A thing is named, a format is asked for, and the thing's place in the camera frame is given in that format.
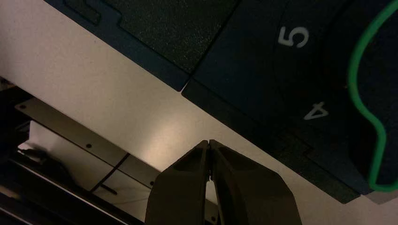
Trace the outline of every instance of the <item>printed number 5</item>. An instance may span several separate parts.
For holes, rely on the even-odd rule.
[[[304,39],[296,45],[297,48],[301,48],[307,44],[308,38],[310,36],[307,28],[296,27],[296,28],[292,29],[289,33],[288,40],[284,39],[285,31],[286,31],[286,27],[281,27],[281,31],[279,32],[279,38],[278,38],[278,43],[280,43],[281,45],[293,46],[294,45],[293,36],[296,34],[301,34],[304,36]]]

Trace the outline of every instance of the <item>white surface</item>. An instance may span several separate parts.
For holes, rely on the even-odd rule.
[[[216,139],[278,172],[304,225],[398,220],[398,199],[340,204],[44,1],[0,1],[0,75],[159,170]]]
[[[34,121],[26,144],[33,149],[44,150],[60,161],[75,183],[88,191],[112,170],[107,163]]]
[[[143,222],[145,221],[146,205],[148,204],[148,197],[151,191],[149,188],[118,170],[116,170],[104,184],[116,191],[117,195],[99,187],[93,192],[96,196],[129,213],[135,218]]]

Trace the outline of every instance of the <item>textured plastic surface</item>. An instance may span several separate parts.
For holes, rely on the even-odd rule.
[[[395,138],[398,135],[398,111],[395,108],[398,103],[396,11],[398,1],[394,0],[369,24],[355,46],[348,68],[353,103],[376,131],[369,184],[379,191],[398,188],[398,142]]]
[[[356,0],[348,5],[330,28],[325,41],[324,73],[329,85],[347,87],[350,57],[361,35],[391,0]],[[397,103],[397,13],[381,26],[364,49],[358,70],[358,91],[365,106],[386,127],[385,157],[377,183],[392,183],[397,178],[396,151]],[[350,157],[364,177],[368,177],[374,158],[377,133],[374,126],[352,105],[348,115]]]
[[[347,202],[355,191],[371,190],[349,158],[346,89],[325,85],[320,66],[327,28],[344,4],[344,0],[323,4],[242,1],[183,95],[320,189]],[[280,44],[282,27],[285,39],[294,28],[304,27],[308,41],[300,48]],[[299,43],[303,36],[294,35],[292,40]],[[327,116],[306,120],[320,103]],[[274,145],[270,136],[289,135],[309,146],[300,161],[296,152],[288,152],[293,148],[269,150]],[[331,184],[341,181],[340,187]]]
[[[239,2],[45,1],[176,90],[185,85]]]

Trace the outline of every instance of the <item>green wire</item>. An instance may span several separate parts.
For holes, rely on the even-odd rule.
[[[373,190],[385,192],[398,189],[398,180],[396,180],[392,184],[387,185],[381,185],[376,183],[380,171],[380,166],[382,164],[387,135],[383,124],[366,108],[360,98],[360,94],[358,91],[358,68],[360,66],[362,55],[369,42],[375,36],[383,23],[387,19],[389,19],[390,16],[397,10],[398,0],[393,0],[369,24],[369,26],[366,28],[366,30],[361,35],[359,41],[357,42],[354,51],[352,52],[350,64],[348,67],[348,91],[351,100],[353,101],[358,111],[374,126],[377,133],[376,147],[368,178],[369,186]]]

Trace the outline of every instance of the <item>white number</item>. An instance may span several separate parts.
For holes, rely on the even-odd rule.
[[[312,106],[314,108],[304,117],[304,120],[312,120],[329,115],[329,112],[322,108],[324,104],[325,104],[324,102],[313,104]]]
[[[310,37],[307,28],[305,27],[296,27],[292,29],[289,33],[289,39],[284,39],[285,38],[285,31],[286,27],[281,27],[281,31],[279,32],[279,38],[278,38],[278,43],[281,45],[287,45],[287,46],[293,46],[293,36],[296,34],[301,34],[304,36],[304,39],[296,45],[297,48],[301,48],[307,44],[308,38]]]

